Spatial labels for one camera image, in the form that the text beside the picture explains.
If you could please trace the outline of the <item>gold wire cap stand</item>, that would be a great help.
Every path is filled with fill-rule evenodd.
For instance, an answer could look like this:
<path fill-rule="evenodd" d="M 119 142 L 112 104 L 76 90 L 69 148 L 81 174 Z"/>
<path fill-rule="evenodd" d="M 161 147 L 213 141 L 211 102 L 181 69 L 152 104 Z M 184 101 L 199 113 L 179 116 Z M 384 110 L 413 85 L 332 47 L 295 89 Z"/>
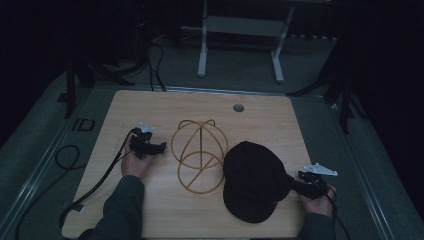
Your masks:
<path fill-rule="evenodd" d="M 177 179 L 193 194 L 209 194 L 224 180 L 224 157 L 229 149 L 225 133 L 213 119 L 182 120 L 171 138 Z"/>

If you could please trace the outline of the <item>black tripod stand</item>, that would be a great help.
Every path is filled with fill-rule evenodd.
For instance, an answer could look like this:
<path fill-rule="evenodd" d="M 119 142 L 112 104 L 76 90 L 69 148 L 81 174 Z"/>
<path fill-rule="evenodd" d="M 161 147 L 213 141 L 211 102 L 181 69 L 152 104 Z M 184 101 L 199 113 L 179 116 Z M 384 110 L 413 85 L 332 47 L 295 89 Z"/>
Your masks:
<path fill-rule="evenodd" d="M 350 102 L 353 93 L 354 75 L 361 66 L 361 57 L 344 50 L 333 50 L 315 82 L 300 90 L 287 93 L 287 96 L 300 97 L 324 85 L 328 88 L 323 95 L 325 103 L 340 103 L 339 125 L 345 134 L 349 133 L 348 118 L 351 116 Z"/>
<path fill-rule="evenodd" d="M 141 70 L 147 62 L 147 59 L 137 60 L 133 66 L 121 70 L 111 70 L 86 54 L 69 55 L 66 60 L 65 71 L 66 92 L 62 93 L 58 99 L 59 102 L 66 104 L 65 118 L 69 119 L 76 108 L 76 78 L 79 79 L 83 87 L 92 88 L 95 84 L 92 72 L 97 72 L 106 80 L 118 85 L 134 86 L 134 83 L 125 80 L 124 76 Z"/>

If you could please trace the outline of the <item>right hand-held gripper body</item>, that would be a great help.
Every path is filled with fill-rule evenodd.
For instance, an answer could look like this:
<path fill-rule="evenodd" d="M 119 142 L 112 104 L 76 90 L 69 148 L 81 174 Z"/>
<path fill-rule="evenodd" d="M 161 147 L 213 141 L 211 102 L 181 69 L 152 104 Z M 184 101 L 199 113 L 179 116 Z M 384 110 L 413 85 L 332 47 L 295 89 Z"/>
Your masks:
<path fill-rule="evenodd" d="M 301 181 L 293 181 L 293 190 L 310 199 L 320 198 L 328 192 L 328 184 L 322 179 L 323 175 L 337 176 L 338 172 L 319 163 L 304 166 L 303 170 L 298 172 Z"/>

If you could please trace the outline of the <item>black cap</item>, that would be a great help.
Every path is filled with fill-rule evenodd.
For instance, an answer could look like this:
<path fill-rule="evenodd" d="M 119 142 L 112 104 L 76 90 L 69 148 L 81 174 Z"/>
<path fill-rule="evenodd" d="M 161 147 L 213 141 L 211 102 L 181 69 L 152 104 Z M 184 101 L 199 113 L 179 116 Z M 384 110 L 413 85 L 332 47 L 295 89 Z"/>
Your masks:
<path fill-rule="evenodd" d="M 224 204 L 247 223 L 266 221 L 291 190 L 282 161 L 256 143 L 234 146 L 224 158 L 223 172 Z"/>

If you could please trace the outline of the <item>person's left hand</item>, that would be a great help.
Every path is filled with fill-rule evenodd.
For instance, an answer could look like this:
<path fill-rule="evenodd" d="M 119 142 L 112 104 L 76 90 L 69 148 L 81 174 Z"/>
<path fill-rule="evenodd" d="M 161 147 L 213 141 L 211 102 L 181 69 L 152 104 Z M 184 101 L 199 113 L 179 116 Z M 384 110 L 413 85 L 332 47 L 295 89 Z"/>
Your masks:
<path fill-rule="evenodd" d="M 146 175 L 149 166 L 154 160 L 154 156 L 148 155 L 142 159 L 136 157 L 136 155 L 130 151 L 125 154 L 121 162 L 121 172 L 123 176 L 134 176 L 140 180 Z"/>

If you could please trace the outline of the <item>person's right hand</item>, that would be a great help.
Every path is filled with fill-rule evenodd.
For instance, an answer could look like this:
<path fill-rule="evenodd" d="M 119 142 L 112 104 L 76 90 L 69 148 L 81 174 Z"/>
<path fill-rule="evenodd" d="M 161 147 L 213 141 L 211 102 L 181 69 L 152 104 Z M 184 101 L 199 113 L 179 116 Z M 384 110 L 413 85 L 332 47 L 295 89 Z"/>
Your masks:
<path fill-rule="evenodd" d="M 300 195 L 299 198 L 303 204 L 306 213 L 320 214 L 327 217 L 333 217 L 333 211 L 335 209 L 334 199 L 336 195 L 336 189 L 329 185 L 328 191 L 325 196 L 317 199 L 311 199 Z"/>

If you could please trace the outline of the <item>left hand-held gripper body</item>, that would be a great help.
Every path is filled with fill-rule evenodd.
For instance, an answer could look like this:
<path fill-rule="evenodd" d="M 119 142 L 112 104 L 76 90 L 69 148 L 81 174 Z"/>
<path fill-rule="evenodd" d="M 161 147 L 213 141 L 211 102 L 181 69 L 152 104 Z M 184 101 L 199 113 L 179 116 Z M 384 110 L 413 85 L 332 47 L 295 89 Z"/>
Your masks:
<path fill-rule="evenodd" d="M 152 144 L 150 139 L 153 135 L 154 127 L 141 122 L 139 127 L 131 130 L 130 150 L 135 153 L 138 159 L 147 155 L 157 155 L 161 153 L 161 145 Z"/>

